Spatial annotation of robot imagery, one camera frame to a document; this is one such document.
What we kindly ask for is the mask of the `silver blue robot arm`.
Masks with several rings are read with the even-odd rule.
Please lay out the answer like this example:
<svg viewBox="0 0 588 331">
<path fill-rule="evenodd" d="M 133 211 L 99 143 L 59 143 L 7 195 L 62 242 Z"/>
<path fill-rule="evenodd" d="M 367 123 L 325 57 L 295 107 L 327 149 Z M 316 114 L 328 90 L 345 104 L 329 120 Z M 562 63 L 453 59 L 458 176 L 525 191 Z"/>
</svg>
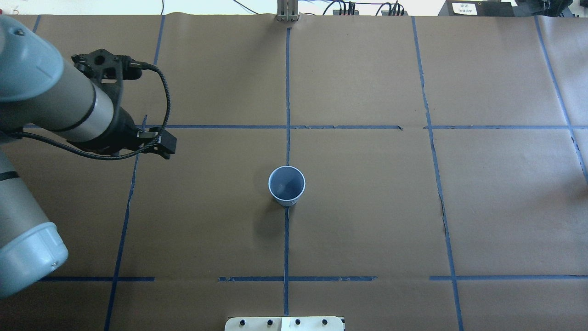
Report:
<svg viewBox="0 0 588 331">
<path fill-rule="evenodd" d="M 1 144 L 35 140 L 85 159 L 118 161 L 139 154 L 168 160 L 177 139 L 167 131 L 168 82 L 153 63 L 98 49 L 67 61 L 50 42 L 2 15 Z M 136 126 L 122 107 L 124 82 L 157 73 L 166 111 L 161 125 Z M 68 249 L 6 153 L 1 153 L 1 298 L 62 266 Z"/>
</svg>

